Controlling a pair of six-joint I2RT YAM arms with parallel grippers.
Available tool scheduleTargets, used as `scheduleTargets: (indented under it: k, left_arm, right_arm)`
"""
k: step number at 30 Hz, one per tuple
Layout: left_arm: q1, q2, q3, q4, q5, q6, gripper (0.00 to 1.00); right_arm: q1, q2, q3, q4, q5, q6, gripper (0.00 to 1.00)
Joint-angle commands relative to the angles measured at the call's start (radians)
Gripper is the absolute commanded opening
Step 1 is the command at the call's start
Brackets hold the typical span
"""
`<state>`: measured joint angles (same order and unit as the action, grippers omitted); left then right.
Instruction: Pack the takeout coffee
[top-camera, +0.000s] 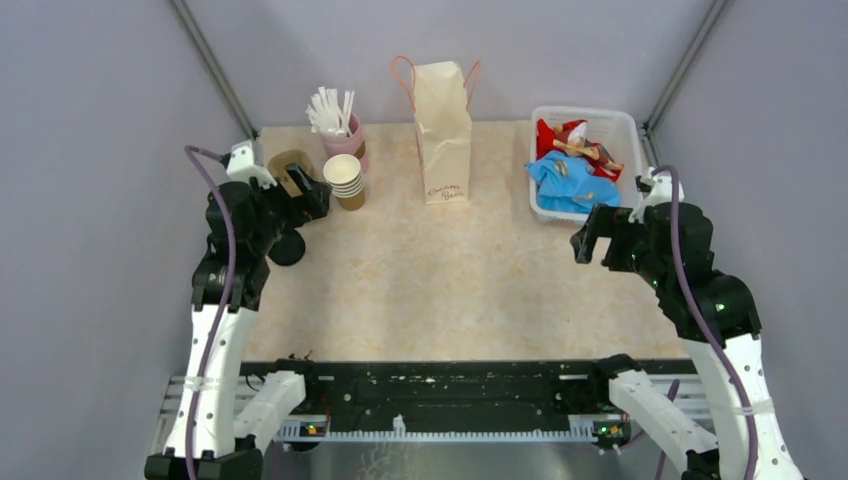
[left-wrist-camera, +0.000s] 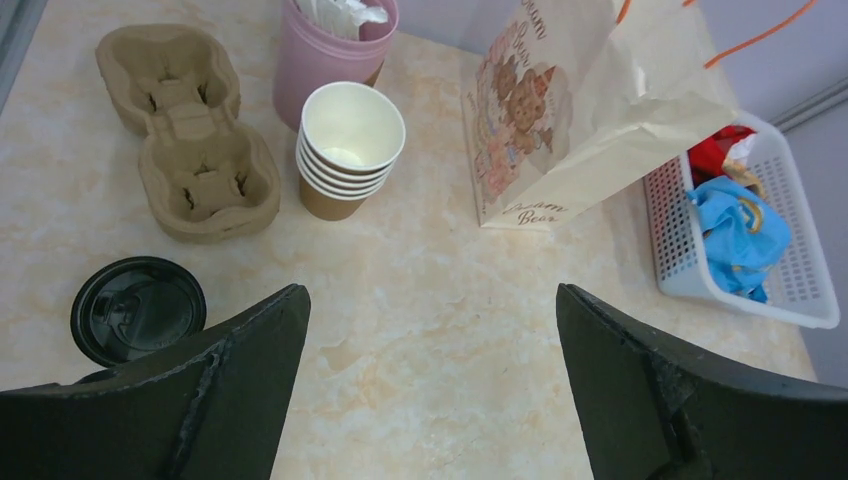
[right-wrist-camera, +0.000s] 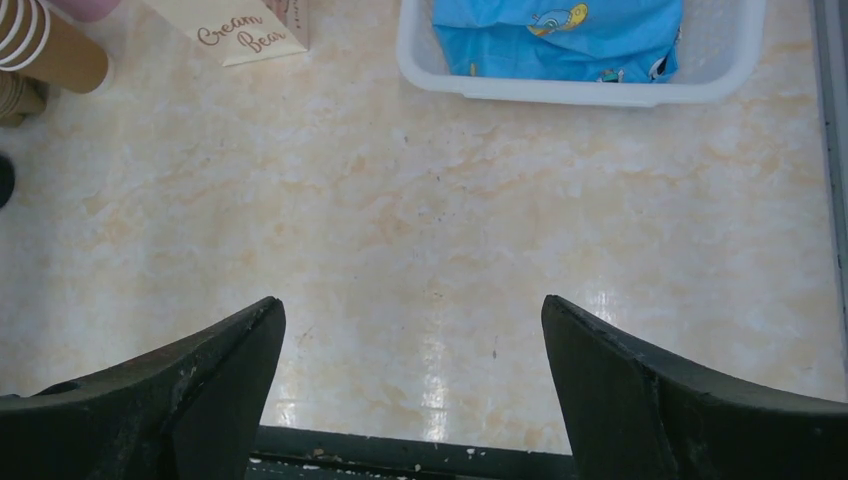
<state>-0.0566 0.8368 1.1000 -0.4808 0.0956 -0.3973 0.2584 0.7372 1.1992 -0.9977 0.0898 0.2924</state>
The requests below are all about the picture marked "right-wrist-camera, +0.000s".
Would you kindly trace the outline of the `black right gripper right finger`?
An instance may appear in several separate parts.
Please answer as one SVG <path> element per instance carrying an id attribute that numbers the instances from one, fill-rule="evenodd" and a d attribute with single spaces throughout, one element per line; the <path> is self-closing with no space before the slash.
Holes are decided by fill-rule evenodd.
<path id="1" fill-rule="evenodd" d="M 719 372 L 556 295 L 541 323 L 581 479 L 843 479 L 845 404 Z"/>

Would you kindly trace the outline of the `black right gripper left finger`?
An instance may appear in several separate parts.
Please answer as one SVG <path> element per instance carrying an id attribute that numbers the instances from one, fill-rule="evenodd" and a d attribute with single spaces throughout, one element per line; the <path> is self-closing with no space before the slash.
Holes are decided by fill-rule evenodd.
<path id="1" fill-rule="evenodd" d="M 28 397 L 1 399 L 5 479 L 241 479 L 285 334 L 264 298 Z"/>

